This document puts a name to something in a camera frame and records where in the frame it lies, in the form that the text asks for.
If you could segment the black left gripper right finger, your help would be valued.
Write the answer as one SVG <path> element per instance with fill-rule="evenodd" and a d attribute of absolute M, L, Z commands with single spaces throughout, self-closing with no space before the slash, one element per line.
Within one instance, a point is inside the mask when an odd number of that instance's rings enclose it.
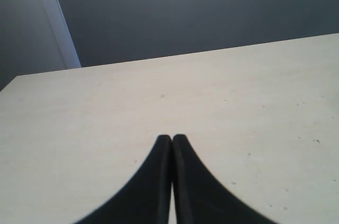
<path fill-rule="evenodd" d="M 228 191 L 206 168 L 186 135 L 172 140 L 177 223 L 274 223 Z"/>

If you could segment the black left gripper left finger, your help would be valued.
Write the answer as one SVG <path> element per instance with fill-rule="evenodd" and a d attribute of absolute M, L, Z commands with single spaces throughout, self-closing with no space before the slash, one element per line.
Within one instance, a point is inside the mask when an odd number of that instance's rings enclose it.
<path fill-rule="evenodd" d="M 171 202 L 171 138 L 157 137 L 133 177 L 78 223 L 168 223 Z"/>

